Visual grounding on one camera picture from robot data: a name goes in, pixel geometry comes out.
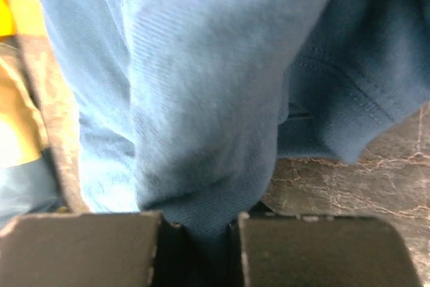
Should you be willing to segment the dark blue t-shirt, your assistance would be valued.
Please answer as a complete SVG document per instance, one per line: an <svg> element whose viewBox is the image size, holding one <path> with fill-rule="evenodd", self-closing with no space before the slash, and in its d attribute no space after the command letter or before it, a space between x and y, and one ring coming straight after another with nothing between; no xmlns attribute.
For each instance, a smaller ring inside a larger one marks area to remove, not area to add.
<svg viewBox="0 0 430 287"><path fill-rule="evenodd" d="M160 210L224 285L279 157L352 163L429 100L429 0L40 0L93 212Z"/></svg>

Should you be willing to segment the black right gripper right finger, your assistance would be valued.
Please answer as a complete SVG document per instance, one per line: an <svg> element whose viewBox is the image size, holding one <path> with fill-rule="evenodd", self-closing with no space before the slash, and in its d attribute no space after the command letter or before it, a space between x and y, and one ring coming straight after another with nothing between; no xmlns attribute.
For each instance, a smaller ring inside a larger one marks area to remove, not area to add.
<svg viewBox="0 0 430 287"><path fill-rule="evenodd" d="M406 245L369 216L242 213L231 226L231 286L421 286Z"/></svg>

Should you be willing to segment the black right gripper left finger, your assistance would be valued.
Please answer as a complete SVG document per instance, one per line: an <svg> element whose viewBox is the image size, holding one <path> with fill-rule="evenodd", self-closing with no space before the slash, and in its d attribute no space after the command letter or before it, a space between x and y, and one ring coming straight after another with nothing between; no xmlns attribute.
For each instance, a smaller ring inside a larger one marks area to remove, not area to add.
<svg viewBox="0 0 430 287"><path fill-rule="evenodd" d="M185 286L195 253L159 212L29 214L1 230L1 285Z"/></svg>

